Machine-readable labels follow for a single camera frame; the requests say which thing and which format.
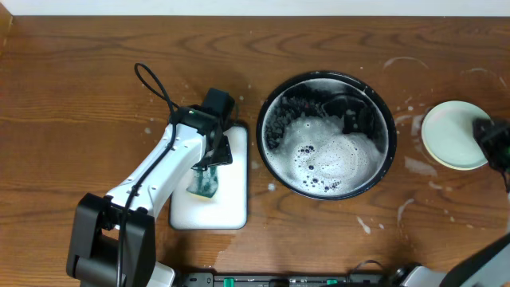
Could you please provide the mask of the green yellow sponge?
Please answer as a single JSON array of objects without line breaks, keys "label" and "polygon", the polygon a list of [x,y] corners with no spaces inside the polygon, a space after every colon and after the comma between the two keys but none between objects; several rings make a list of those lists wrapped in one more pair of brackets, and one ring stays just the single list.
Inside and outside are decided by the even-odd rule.
[{"label": "green yellow sponge", "polygon": [[218,190],[218,170],[208,167],[204,171],[193,170],[190,185],[186,190],[194,195],[212,198]]}]

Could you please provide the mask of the mint green plate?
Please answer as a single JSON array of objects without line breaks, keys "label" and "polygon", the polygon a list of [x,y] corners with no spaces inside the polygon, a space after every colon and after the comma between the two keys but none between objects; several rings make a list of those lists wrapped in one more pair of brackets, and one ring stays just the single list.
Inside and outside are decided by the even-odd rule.
[{"label": "mint green plate", "polygon": [[460,171],[476,169],[488,160],[473,137],[473,123],[489,119],[489,115],[474,104],[446,101],[426,114],[421,127],[422,142],[440,164]]}]

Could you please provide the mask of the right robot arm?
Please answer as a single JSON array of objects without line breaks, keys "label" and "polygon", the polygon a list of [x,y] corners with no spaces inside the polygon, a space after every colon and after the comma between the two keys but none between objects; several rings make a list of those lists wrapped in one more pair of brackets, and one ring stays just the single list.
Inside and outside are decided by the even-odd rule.
[{"label": "right robot arm", "polygon": [[[489,166],[500,173],[509,191],[509,121],[473,121],[473,138]],[[439,273],[423,265],[401,268],[389,286],[502,286],[509,283],[509,234],[456,265]]]}]

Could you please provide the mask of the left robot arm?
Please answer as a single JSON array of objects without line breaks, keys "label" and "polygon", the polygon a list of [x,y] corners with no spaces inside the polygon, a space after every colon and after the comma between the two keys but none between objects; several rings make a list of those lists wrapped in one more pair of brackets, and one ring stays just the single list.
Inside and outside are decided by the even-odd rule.
[{"label": "left robot arm", "polygon": [[155,222],[181,178],[225,146],[231,108],[181,107],[147,158],[100,197],[87,193],[74,216],[66,273],[83,286],[170,286],[156,261]]}]

